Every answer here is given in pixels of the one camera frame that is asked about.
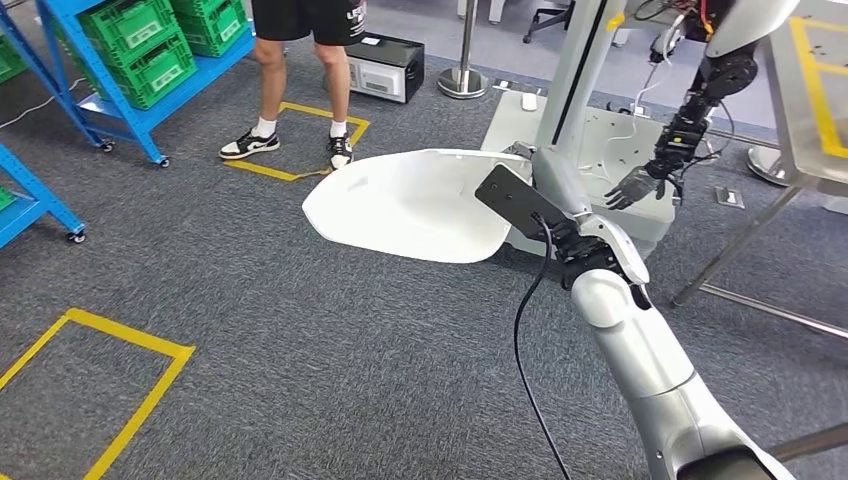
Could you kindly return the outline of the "black skeletal robot hand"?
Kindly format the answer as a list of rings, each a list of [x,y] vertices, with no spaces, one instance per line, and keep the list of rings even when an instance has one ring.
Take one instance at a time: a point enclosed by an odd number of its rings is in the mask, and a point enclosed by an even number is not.
[[[609,210],[625,210],[649,194],[661,200],[666,194],[666,181],[652,177],[644,166],[635,167],[604,197]]]

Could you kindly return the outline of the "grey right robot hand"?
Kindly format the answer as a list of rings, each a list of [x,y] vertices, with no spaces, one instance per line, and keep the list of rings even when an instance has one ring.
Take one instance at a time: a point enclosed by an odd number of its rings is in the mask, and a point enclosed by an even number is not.
[[[508,146],[503,153],[528,160],[532,185],[570,218],[593,212],[580,172],[572,160],[559,156],[552,147],[537,147],[521,141]]]

